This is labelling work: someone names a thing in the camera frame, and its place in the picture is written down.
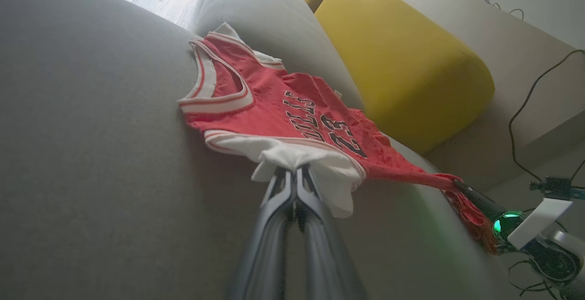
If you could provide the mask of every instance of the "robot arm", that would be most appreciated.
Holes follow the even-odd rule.
[[[570,208],[572,198],[585,199],[583,190],[571,187],[570,179],[560,177],[547,177],[544,182],[531,183],[531,189],[541,190],[545,198],[526,217],[523,212],[506,211],[459,181],[453,183],[493,223],[499,254],[527,254],[534,271],[557,288],[566,300],[585,299],[585,242],[569,233],[549,228]]]

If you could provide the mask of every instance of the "green light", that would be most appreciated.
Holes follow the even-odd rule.
[[[499,220],[496,220],[494,222],[494,232],[496,232],[496,233],[499,234],[501,231],[502,231],[502,227],[500,225],[500,221]]]

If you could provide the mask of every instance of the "gray sofa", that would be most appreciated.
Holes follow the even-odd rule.
[[[266,185],[183,123],[193,33],[123,0],[0,0],[0,15],[2,298],[221,298]],[[205,0],[196,33],[224,21],[362,106],[303,0]],[[354,201],[338,226],[373,299],[504,298],[501,267],[439,190],[368,181]],[[290,299],[303,260],[293,228]]]

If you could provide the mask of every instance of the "red fabric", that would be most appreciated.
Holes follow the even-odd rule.
[[[245,79],[252,104],[230,112],[190,113],[188,124],[200,131],[222,129],[234,133],[270,137],[308,138],[326,142],[348,154],[366,171],[368,178],[418,183],[442,189],[474,239],[493,250],[491,224],[453,186],[453,175],[430,174],[409,163],[390,145],[389,139],[360,110],[343,104],[320,77],[263,66],[249,50],[238,44],[207,36],[203,43]],[[214,97],[234,94],[239,79],[221,63]]]

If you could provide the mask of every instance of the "crumpled red fabric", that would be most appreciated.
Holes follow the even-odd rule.
[[[498,251],[495,247],[497,240],[492,231],[491,221],[464,194],[453,190],[443,190],[443,194],[448,198],[472,238],[489,253],[497,256]]]

